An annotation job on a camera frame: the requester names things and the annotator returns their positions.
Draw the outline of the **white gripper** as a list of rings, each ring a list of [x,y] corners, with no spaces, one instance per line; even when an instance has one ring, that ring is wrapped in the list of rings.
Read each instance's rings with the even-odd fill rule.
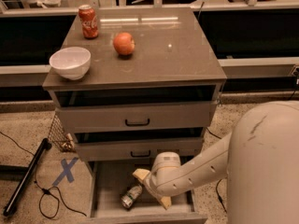
[[[169,179],[170,173],[177,170],[181,165],[179,155],[175,152],[160,153],[150,170],[138,168],[133,176],[146,187],[149,194],[157,199],[158,203],[165,209],[172,205],[170,197],[166,197],[161,191],[161,186]]]

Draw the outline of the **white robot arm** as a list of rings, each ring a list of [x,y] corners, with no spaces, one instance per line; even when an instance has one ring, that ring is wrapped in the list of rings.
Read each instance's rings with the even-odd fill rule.
[[[299,102],[257,105],[192,160],[181,164],[164,152],[133,176],[164,208],[173,196],[226,178],[228,224],[299,224]]]

